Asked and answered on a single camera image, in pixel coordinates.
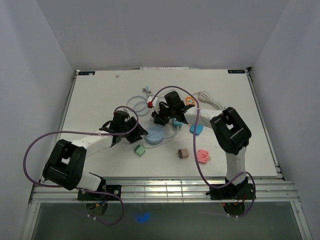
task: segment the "gray wall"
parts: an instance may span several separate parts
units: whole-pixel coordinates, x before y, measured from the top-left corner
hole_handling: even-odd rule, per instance
[[[254,87],[280,167],[294,180],[320,239],[320,2],[291,0],[253,67]]]
[[[73,69],[252,66],[288,0],[37,0]]]
[[[18,239],[32,184],[23,155],[37,136],[56,130],[73,70],[35,0],[0,0],[0,238]],[[28,159],[39,179],[52,138]]]

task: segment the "blue disc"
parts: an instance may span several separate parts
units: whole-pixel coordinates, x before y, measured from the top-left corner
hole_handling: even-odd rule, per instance
[[[165,138],[165,131],[162,126],[154,125],[146,129],[148,135],[144,138],[148,144],[159,144]]]

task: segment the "red object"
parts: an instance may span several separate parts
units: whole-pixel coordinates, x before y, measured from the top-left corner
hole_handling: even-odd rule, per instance
[[[209,158],[209,152],[203,149],[196,151],[196,158],[199,163],[206,164]]]

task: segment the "black label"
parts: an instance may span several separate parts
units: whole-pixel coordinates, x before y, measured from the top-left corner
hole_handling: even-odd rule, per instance
[[[228,74],[245,74],[245,70],[228,70]]]
[[[80,71],[78,73],[79,76],[87,76],[87,75],[95,75],[95,71]]]

